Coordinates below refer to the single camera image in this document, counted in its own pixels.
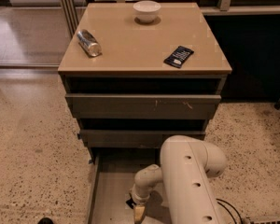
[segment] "drawer front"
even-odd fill
[[[219,95],[66,94],[77,119],[211,119]]]
[[[204,139],[205,135],[204,132],[198,131],[80,131],[80,137],[88,147],[160,148],[168,137],[177,134],[188,135],[197,139]]]

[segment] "tabletop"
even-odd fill
[[[231,67],[196,3],[161,3],[158,18],[138,22],[133,3],[88,4],[77,31],[88,30],[103,54],[90,58],[74,35],[59,67],[67,73],[220,74]],[[182,65],[164,63],[178,46],[194,50]]]

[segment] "white robotic arm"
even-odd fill
[[[207,179],[223,173],[224,153],[213,144],[176,135],[163,143],[160,158],[161,168],[153,164],[135,176],[135,212],[144,211],[150,192],[163,181],[173,224],[225,223]],[[135,223],[141,222],[140,216],[135,215]]]

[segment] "silver can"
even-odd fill
[[[77,32],[78,43],[92,57],[102,54],[102,48],[90,32],[83,29]]]

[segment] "black cable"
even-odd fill
[[[241,224],[244,224],[240,213],[236,210],[236,208],[233,205],[231,205],[230,203],[226,202],[225,200],[222,200],[219,198],[217,198],[217,201],[221,201],[221,202],[224,202],[225,204],[228,204],[236,212],[237,216],[240,218]]]
[[[222,203],[219,203],[219,202],[217,202],[217,203],[224,207],[224,209],[231,215],[231,217],[232,217],[232,219],[234,221],[234,224],[237,224],[233,214],[231,213],[231,211],[225,205],[223,205]]]

